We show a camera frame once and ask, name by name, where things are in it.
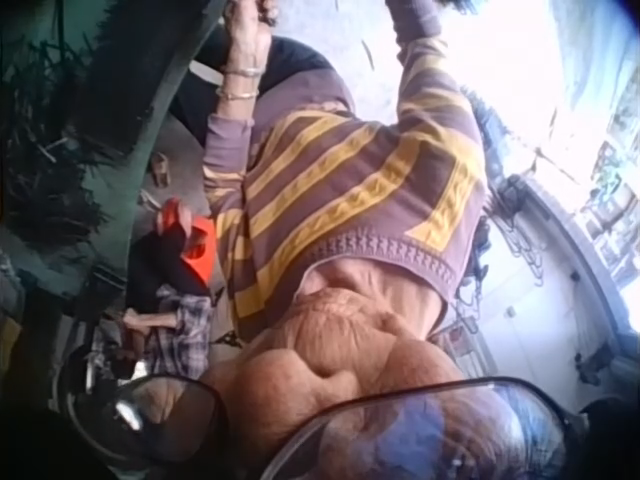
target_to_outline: leaves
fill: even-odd
[[[85,175],[113,166],[64,131],[89,55],[66,45],[63,65],[60,45],[14,47],[16,61],[0,87],[7,226],[39,252],[87,242],[108,219],[84,187]]]

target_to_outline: wrinkled skin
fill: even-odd
[[[442,350],[417,338],[400,317],[370,298],[328,288],[299,297],[240,357],[214,366],[201,380],[221,393],[234,453],[251,467],[264,462],[283,439],[329,406],[463,378]],[[466,401],[452,400],[446,414],[460,413]],[[491,434],[497,443],[483,440],[477,447],[498,455],[500,437],[511,424],[509,414],[505,416],[509,408],[490,392],[468,401],[484,402],[487,411],[495,410],[491,421],[477,427],[478,438]],[[358,462],[350,458],[347,468],[341,444],[362,432],[370,435],[371,429],[384,431],[395,415],[393,409],[381,411],[372,425],[356,414],[332,425],[327,438],[333,440],[323,442],[322,454],[330,459],[323,462],[326,468],[335,470],[318,472],[318,478],[361,478],[365,473]]]

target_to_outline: bracelet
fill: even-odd
[[[264,70],[258,67],[229,68],[225,66],[223,67],[222,71],[224,73],[229,73],[231,75],[240,75],[241,77],[246,78],[259,78],[264,74]]]
[[[253,93],[229,93],[225,92],[222,87],[218,87],[216,93],[219,97],[224,98],[225,100],[253,100],[254,98],[258,98],[258,95],[260,95],[260,92],[257,90]]]

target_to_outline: elderly woman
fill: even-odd
[[[213,87],[188,78],[174,105],[205,144],[218,253],[247,343],[202,380],[221,393],[245,464],[328,406],[462,378],[425,340],[480,217],[480,136],[433,1],[386,3],[404,67],[395,125],[359,120],[329,62],[272,41],[270,0],[234,0],[229,38],[216,32],[198,57],[224,72],[215,102]]]

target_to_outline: striped sweater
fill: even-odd
[[[205,192],[241,339],[282,317],[305,272],[343,256],[403,267],[452,300],[482,209],[480,134],[442,39],[401,47],[396,125],[294,108],[247,171],[252,124],[210,117]],[[314,74],[329,75],[298,76]]]

